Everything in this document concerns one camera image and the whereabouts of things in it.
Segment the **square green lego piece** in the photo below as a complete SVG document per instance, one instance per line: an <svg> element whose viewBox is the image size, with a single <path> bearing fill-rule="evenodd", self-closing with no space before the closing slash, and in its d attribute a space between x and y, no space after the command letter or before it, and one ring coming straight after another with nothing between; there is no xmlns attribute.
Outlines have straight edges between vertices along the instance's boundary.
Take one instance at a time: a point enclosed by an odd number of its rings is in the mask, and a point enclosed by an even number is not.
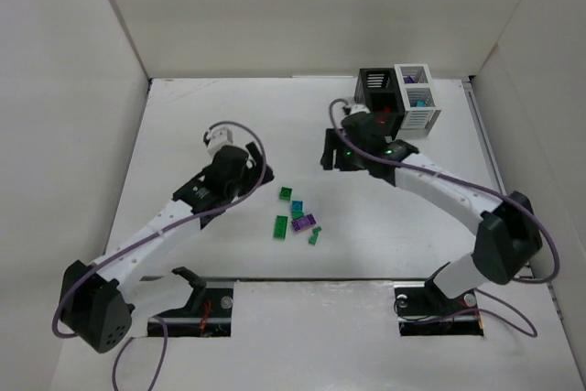
<svg viewBox="0 0 586 391"><path fill-rule="evenodd" d="M278 198L281 201L291 201L292 192L293 190L290 187L281 187L278 194Z"/></svg>

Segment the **long green lego plate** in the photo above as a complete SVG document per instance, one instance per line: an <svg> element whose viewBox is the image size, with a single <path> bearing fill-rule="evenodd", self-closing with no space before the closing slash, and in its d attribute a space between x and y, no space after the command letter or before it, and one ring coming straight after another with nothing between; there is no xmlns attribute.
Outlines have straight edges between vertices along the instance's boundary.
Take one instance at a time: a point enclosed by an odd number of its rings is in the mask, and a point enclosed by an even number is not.
<svg viewBox="0 0 586 391"><path fill-rule="evenodd" d="M273 238L277 240L285 240L288 231L288 217L286 215L278 215L275 219Z"/></svg>

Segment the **teal square lego piece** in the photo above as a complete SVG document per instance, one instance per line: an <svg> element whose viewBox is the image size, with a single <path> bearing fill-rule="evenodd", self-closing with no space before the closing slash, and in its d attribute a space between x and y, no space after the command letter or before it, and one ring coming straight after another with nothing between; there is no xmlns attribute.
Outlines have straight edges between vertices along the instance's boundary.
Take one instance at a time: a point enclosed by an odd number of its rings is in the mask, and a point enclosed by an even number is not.
<svg viewBox="0 0 586 391"><path fill-rule="evenodd" d="M302 212L303 207L304 207L303 201L292 201L291 205L290 205L291 211L293 211L293 212Z"/></svg>

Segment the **purple lego plate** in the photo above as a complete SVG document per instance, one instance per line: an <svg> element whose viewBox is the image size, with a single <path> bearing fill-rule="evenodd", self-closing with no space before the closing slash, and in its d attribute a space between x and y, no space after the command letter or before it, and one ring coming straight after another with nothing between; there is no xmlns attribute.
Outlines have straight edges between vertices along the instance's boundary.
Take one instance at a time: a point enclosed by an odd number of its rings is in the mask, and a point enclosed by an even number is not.
<svg viewBox="0 0 586 391"><path fill-rule="evenodd" d="M291 222L291 226L294 233L299 233L312 229L317 225L317 222L312 214L307 214Z"/></svg>

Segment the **small green lego piece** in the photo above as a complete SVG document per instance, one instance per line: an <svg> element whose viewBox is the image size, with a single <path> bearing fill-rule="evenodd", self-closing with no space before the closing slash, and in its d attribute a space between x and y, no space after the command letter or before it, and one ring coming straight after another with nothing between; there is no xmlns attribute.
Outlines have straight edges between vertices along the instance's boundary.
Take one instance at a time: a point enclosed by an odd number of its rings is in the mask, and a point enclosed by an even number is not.
<svg viewBox="0 0 586 391"><path fill-rule="evenodd" d="M321 228L319 226L313 228L312 234L309 237L308 243L311 245L315 245L319 240L320 232L321 232Z"/></svg>

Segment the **purple paw print lego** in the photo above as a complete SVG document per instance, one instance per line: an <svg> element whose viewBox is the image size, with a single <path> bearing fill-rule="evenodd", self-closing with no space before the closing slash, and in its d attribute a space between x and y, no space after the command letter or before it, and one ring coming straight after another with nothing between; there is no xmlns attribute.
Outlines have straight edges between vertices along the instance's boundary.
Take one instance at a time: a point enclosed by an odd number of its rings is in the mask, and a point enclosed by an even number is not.
<svg viewBox="0 0 586 391"><path fill-rule="evenodd" d="M403 81L405 84L416 84L418 83L418 79L413 75L404 75Z"/></svg>

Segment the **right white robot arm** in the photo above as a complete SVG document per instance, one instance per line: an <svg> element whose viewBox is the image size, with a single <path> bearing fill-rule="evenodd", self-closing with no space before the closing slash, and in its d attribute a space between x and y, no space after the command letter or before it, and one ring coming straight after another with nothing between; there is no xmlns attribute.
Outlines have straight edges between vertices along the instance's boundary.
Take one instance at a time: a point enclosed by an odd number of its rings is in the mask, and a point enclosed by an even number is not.
<svg viewBox="0 0 586 391"><path fill-rule="evenodd" d="M463 224L475 237L470 253L429 276L420 288L400 288L397 306L408 317L439 317L462 310L475 288L506 285L543 246L527 196L508 196L450 176L418 148L388 141L367 111L348 113L341 128L325 132L320 164L325 170L366 171L395 188L418 195Z"/></svg>

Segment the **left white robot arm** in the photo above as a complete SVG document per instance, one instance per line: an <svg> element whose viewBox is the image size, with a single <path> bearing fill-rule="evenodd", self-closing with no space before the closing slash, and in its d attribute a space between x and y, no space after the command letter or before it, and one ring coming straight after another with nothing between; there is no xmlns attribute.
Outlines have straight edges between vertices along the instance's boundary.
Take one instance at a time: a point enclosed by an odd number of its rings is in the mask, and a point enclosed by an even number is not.
<svg viewBox="0 0 586 391"><path fill-rule="evenodd" d="M211 163L179 187L164 208L128 242L89 264L80 260L64 271L52 330L60 338L86 342L97 353L112 351L150 319L168 311L199 311L206 281L184 266L151 279L149 272L173 249L212 220L250 197L274 174L256 140L245 147L226 143Z"/></svg>

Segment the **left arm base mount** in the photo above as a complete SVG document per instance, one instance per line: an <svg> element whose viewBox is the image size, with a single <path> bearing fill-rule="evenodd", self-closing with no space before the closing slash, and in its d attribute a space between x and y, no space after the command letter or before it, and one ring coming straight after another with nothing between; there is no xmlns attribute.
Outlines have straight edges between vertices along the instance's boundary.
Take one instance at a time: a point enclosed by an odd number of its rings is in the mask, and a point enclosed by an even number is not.
<svg viewBox="0 0 586 391"><path fill-rule="evenodd" d="M176 310L158 316L167 324L170 338L226 338L232 333L233 286L214 283L202 300L190 299Z"/></svg>

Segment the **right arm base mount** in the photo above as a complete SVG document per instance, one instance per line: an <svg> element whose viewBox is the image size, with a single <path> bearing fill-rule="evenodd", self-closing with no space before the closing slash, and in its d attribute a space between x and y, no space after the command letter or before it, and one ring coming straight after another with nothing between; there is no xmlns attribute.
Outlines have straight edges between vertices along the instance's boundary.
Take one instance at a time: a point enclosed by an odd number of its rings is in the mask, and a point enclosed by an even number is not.
<svg viewBox="0 0 586 391"><path fill-rule="evenodd" d="M467 291L456 299L436 297L424 286L394 288L394 312L402 337L484 336L477 298Z"/></svg>

